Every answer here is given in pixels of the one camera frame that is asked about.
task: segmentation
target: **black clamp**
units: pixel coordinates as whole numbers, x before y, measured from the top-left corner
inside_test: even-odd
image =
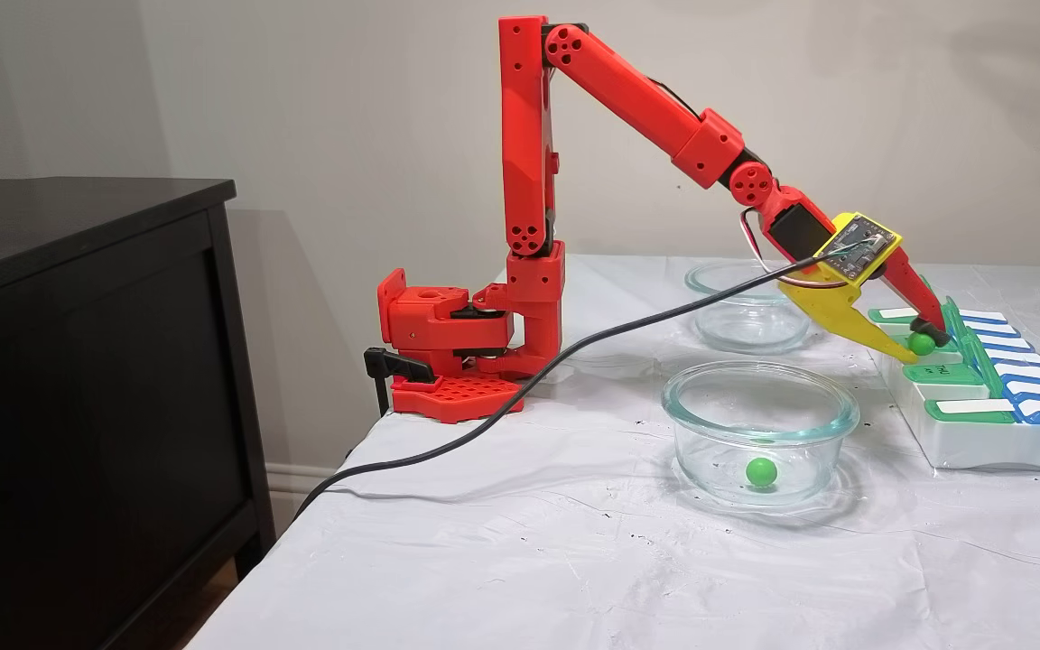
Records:
[[[385,348],[367,348],[364,350],[364,367],[368,378],[375,380],[375,399],[380,404],[380,417],[387,413],[387,379],[395,374],[409,382],[417,384],[435,384],[436,373],[433,367],[419,359],[389,352]]]

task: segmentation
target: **cabinet top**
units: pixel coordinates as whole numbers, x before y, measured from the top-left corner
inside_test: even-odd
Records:
[[[0,285],[235,198],[233,181],[0,180]]]

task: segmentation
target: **black cable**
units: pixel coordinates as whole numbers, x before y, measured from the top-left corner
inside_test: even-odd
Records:
[[[680,95],[677,95],[676,93],[673,93],[673,89],[672,89],[672,87],[669,87],[668,85],[664,85],[664,83],[660,83],[659,81],[656,81],[656,79],[653,79],[653,78],[651,78],[651,77],[646,77],[645,79],[648,79],[648,81],[652,81],[652,82],[653,82],[653,83],[655,83],[656,85],[659,85],[660,87],[664,87],[664,89],[665,89],[666,92],[668,92],[668,94],[669,94],[669,95],[672,95],[672,96],[673,96],[673,99],[676,99],[676,100],[677,100],[677,102],[680,102],[680,103],[681,103],[681,106],[684,106],[684,107],[688,108],[688,111],[690,111],[690,113],[692,113],[692,114],[693,114],[693,116],[695,116],[695,119],[697,119],[697,120],[700,120],[700,119],[701,119],[701,114],[700,114],[700,113],[698,113],[697,111],[693,110],[693,107],[692,107],[692,106],[690,106],[690,105],[688,105],[688,103],[687,103],[687,102],[685,102],[685,100],[684,100],[684,99],[681,99],[681,96],[680,96]]]
[[[717,304],[717,302],[733,297],[739,292],[748,291],[754,287],[759,287],[759,285],[769,283],[771,280],[776,280],[778,277],[788,275],[788,272],[794,270],[801,270],[802,268],[812,266],[814,263],[821,262],[821,260],[826,259],[827,257],[841,254],[841,252],[846,252],[847,249],[850,248],[851,246],[846,246],[843,249],[838,249],[837,251],[831,251],[830,254],[821,257],[802,259],[800,262],[791,263],[789,266],[779,268],[779,270],[773,270],[772,272],[766,272],[766,275],[763,276],[754,277],[754,279],[747,281],[747,283],[742,283],[731,289],[725,289],[725,291],[713,293],[713,295],[706,296],[696,302],[691,302],[688,305],[681,305],[681,307],[673,308],[660,313],[654,313],[652,316],[646,316],[644,318],[640,318],[639,320],[618,324],[616,328],[602,330],[596,332],[595,334],[591,334],[589,337],[581,338],[579,341],[574,342],[574,344],[567,346],[563,352],[561,352],[561,354],[556,355],[556,357],[552,358],[552,360],[548,362],[548,366],[542,367],[538,373],[532,374],[531,379],[528,380],[524,386],[520,387],[520,390],[516,391],[516,394],[512,395],[512,399],[503,402],[503,407],[498,408],[495,413],[489,415],[488,419],[480,422],[477,427],[473,428],[473,431],[458,437],[458,439],[454,439],[449,443],[442,444],[440,447],[433,448],[428,451],[417,453],[415,456],[410,456],[408,458],[400,458],[398,461],[370,462],[370,464],[367,465],[356,465],[355,468],[348,468],[342,470],[342,472],[336,472],[335,474],[323,478],[318,486],[315,486],[315,489],[311,490],[311,493],[307,494],[307,498],[305,498],[305,501],[300,505],[300,510],[296,510],[296,515],[292,518],[292,521],[298,518],[300,515],[303,514],[303,511],[307,510],[307,505],[310,505],[311,502],[314,501],[315,497],[323,494],[327,489],[330,489],[333,485],[342,482],[343,478],[359,474],[366,474],[367,472],[379,472],[381,469],[407,468],[408,465],[415,465],[417,462],[431,461],[437,456],[445,454],[454,448],[461,448],[470,441],[477,439],[480,434],[487,432],[488,428],[491,428],[492,424],[497,423],[500,420],[500,417],[506,415],[509,411],[515,407],[518,401],[520,401],[520,399],[523,399],[523,396],[528,394],[528,392],[531,391],[531,388],[536,387],[536,385],[540,383],[540,380],[543,380],[545,375],[548,375],[548,373],[552,370],[552,367],[560,366],[561,362],[572,357],[573,354],[577,353],[586,345],[595,344],[596,341],[602,341],[606,338],[618,336],[618,334],[639,330],[640,328],[645,328],[645,326],[653,326],[661,320],[669,320],[669,318],[675,318],[681,314],[708,307],[709,305]]]

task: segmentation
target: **glass bowl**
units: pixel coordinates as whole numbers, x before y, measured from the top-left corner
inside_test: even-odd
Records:
[[[787,505],[832,480],[861,413],[834,380],[800,367],[720,361],[665,385],[682,472],[728,503]]]
[[[784,263],[772,263],[771,268]],[[711,295],[763,275],[757,262],[705,263],[690,270],[684,284]],[[780,354],[801,345],[809,331],[809,317],[778,288],[776,281],[709,305],[697,312],[697,333],[717,349],[744,354]]]

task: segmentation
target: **cabinet door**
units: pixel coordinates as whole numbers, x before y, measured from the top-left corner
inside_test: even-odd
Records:
[[[249,498],[205,214],[0,291],[0,649],[97,647]]]

